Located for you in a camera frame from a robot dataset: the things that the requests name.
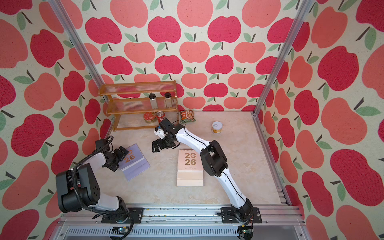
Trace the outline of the purple calendar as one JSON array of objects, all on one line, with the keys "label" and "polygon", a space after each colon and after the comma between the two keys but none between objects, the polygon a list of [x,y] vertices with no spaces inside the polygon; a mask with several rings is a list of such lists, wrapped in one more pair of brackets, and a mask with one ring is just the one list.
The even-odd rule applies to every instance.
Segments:
[{"label": "purple calendar", "polygon": [[137,144],[129,146],[126,150],[128,151],[128,154],[123,161],[119,163],[119,169],[123,172],[126,180],[129,182],[149,169],[150,164]]}]

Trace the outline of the pink calendar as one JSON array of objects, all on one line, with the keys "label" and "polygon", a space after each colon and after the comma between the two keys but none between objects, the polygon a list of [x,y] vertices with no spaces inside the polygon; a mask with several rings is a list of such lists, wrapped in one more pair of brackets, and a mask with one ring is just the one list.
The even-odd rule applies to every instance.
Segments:
[{"label": "pink calendar", "polygon": [[204,169],[200,154],[181,149],[178,155],[177,187],[203,187]]}]

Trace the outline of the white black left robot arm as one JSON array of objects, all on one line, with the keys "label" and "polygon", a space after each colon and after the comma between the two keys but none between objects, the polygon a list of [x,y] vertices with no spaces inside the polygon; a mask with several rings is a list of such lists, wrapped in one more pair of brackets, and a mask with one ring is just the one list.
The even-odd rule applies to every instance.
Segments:
[{"label": "white black left robot arm", "polygon": [[61,212],[86,210],[95,213],[94,218],[102,216],[112,223],[133,222],[124,200],[111,197],[102,192],[95,172],[107,168],[116,172],[119,163],[128,155],[123,148],[113,147],[113,136],[96,141],[96,149],[69,170],[56,175],[58,206]]}]

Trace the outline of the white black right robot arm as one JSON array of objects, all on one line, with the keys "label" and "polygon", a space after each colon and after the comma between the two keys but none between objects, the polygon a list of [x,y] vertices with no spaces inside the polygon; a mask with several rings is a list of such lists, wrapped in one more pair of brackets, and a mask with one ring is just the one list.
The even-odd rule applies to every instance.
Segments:
[{"label": "white black right robot arm", "polygon": [[241,224],[252,222],[253,205],[232,178],[227,157],[217,141],[204,140],[190,132],[184,125],[174,124],[167,118],[155,127],[154,133],[159,138],[152,142],[153,153],[163,149],[174,149],[177,147],[176,142],[196,151],[201,157],[204,171],[215,177],[227,194],[236,220]]}]

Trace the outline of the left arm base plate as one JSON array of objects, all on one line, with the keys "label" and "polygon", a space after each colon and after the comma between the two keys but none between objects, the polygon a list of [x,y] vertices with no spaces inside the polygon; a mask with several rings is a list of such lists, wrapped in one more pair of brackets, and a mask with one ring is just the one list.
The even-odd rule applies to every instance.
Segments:
[{"label": "left arm base plate", "polygon": [[112,214],[103,216],[103,224],[130,224],[134,222],[135,224],[140,224],[143,218],[144,208],[127,208],[130,217],[123,214]]}]

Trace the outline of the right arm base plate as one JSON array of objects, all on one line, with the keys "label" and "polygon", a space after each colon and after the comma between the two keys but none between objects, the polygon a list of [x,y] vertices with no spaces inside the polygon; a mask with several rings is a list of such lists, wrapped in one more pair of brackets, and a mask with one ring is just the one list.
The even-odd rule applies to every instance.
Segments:
[{"label": "right arm base plate", "polygon": [[261,224],[263,222],[259,208],[253,208],[244,215],[232,207],[221,208],[217,216],[221,217],[223,224]]}]

